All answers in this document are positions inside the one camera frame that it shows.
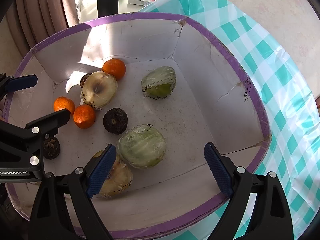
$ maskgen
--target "teal and white tablecloth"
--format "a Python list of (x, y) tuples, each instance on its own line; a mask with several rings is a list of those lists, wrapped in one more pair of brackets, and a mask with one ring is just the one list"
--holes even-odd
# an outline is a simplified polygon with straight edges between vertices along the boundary
[[(141, 11), (187, 15), (198, 21), (227, 46), (251, 77), (265, 104), (272, 131), (270, 149), (256, 174), (278, 174), (297, 239), (320, 206), (320, 130), (313, 95), (289, 54), (228, 0), (157, 0)], [(254, 198), (249, 200), (236, 237), (245, 233)], [(225, 207), (161, 239), (206, 239)]]

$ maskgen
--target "beige wall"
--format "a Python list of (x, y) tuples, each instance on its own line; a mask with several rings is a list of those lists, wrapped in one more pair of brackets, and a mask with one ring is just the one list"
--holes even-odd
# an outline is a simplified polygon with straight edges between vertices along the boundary
[(4, 17), (0, 23), (0, 73), (14, 75), (21, 61), (22, 56), (12, 39), (7, 19)]

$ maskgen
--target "orange fruit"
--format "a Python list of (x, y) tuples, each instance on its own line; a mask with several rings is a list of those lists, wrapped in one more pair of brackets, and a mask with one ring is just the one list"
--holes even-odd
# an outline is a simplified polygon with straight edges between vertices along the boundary
[(69, 98), (58, 97), (53, 103), (53, 110), (57, 112), (65, 108), (70, 111), (71, 115), (73, 115), (73, 112), (76, 109), (75, 103)]
[(122, 60), (112, 58), (103, 64), (102, 71), (113, 75), (119, 81), (125, 74), (125, 64)]
[(81, 129), (87, 129), (93, 125), (96, 120), (96, 113), (94, 109), (89, 105), (81, 105), (75, 109), (73, 113), (73, 121), (75, 121), (76, 126)]

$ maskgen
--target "blue textured pad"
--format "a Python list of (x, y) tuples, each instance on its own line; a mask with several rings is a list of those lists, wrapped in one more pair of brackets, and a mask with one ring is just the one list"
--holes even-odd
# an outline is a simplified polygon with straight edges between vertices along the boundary
[(88, 178), (87, 196), (92, 198), (93, 195), (99, 193), (104, 181), (106, 180), (113, 163), (116, 161), (116, 148), (111, 145), (105, 155), (100, 159), (99, 163), (93, 169)]
[(5, 86), (5, 90), (8, 92), (15, 92), (18, 90), (34, 87), (38, 82), (36, 75), (23, 76), (11, 79)]
[(204, 147), (204, 158), (207, 161), (221, 192), (231, 198), (234, 193), (231, 176), (209, 143)]

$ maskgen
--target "silver screw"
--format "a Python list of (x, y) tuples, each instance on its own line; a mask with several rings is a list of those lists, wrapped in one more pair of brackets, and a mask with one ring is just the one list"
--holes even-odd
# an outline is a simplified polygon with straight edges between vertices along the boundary
[(31, 156), (31, 158), (30, 158), (30, 163), (31, 163), (31, 165), (33, 165), (33, 166), (38, 165), (38, 164), (39, 164), (39, 159), (38, 159), (38, 157), (37, 157), (37, 156)]
[(40, 131), (39, 127), (32, 128), (33, 133), (38, 133)]
[(240, 167), (237, 168), (237, 171), (239, 173), (245, 173), (245, 168), (240, 166)]
[(76, 174), (81, 174), (83, 172), (83, 168), (79, 167), (75, 169)]
[(275, 178), (277, 176), (277, 174), (273, 171), (270, 171), (269, 175), (270, 175), (270, 177), (273, 177), (273, 178)]

